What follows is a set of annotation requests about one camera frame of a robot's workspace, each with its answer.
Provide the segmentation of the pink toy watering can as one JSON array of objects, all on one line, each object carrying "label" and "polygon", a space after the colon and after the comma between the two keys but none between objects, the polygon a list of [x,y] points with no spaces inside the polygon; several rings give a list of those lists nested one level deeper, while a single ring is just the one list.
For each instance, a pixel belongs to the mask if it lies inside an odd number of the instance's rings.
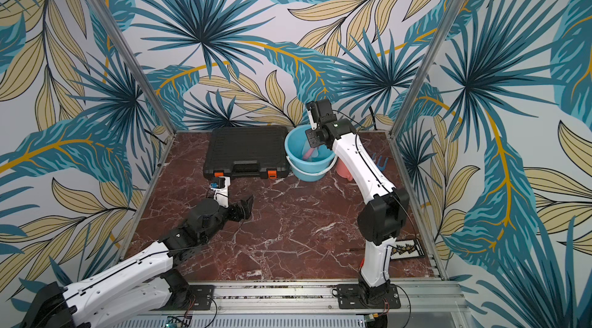
[{"label": "pink toy watering can", "polygon": [[335,164],[335,170],[338,176],[341,178],[345,178],[348,181],[353,180],[353,176],[348,170],[347,165],[339,158]]}]

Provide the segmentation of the light blue plastic bucket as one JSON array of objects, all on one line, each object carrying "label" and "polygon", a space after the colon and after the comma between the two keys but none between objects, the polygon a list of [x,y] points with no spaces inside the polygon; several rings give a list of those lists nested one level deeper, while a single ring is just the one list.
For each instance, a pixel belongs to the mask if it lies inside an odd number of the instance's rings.
[{"label": "light blue plastic bucket", "polygon": [[285,152],[293,174],[303,182],[317,182],[337,163],[335,153],[325,146],[312,148],[306,131],[309,125],[302,125],[288,132]]}]

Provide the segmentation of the purple toy shovel pink handle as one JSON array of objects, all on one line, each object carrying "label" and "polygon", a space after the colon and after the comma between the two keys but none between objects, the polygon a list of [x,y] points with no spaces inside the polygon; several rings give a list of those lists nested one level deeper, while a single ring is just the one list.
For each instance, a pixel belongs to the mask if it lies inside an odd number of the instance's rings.
[{"label": "purple toy shovel pink handle", "polygon": [[313,160],[313,158],[316,158],[318,155],[319,149],[312,148],[310,144],[306,141],[302,149],[302,160],[309,162]]}]

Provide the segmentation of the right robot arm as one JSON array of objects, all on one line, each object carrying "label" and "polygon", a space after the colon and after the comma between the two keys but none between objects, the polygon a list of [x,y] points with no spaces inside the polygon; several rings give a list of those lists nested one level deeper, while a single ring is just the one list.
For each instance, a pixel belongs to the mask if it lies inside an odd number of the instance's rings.
[{"label": "right robot arm", "polygon": [[389,264],[396,239],[408,219],[409,194],[397,189],[371,159],[353,124],[337,118],[328,99],[306,104],[311,147],[326,146],[345,164],[365,203],[357,224],[365,239],[365,255],[356,288],[363,307],[381,307],[396,293]]}]

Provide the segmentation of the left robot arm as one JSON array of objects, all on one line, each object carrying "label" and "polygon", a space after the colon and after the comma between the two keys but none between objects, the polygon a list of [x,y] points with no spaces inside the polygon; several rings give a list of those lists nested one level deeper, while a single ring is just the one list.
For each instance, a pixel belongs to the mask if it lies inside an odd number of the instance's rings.
[{"label": "left robot arm", "polygon": [[222,206],[197,202],[187,218],[136,255],[92,277],[60,286],[50,283],[35,295],[22,327],[111,327],[165,306],[194,302],[177,267],[200,252],[227,222],[251,217],[254,199]]}]

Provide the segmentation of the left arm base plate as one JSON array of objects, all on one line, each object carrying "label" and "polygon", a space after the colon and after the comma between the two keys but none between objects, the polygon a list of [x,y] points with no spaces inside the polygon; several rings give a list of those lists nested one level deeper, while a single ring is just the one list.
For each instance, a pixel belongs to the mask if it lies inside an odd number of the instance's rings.
[{"label": "left arm base plate", "polygon": [[156,311],[206,311],[211,309],[214,285],[188,285],[174,287],[166,304]]}]

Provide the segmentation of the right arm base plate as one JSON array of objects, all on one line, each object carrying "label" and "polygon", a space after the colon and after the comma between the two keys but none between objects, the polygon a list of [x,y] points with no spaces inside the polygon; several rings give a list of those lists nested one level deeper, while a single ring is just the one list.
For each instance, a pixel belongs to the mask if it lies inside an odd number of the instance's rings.
[{"label": "right arm base plate", "polygon": [[397,287],[391,283],[378,287],[368,287],[363,283],[339,284],[331,294],[341,310],[392,310],[401,307]]}]

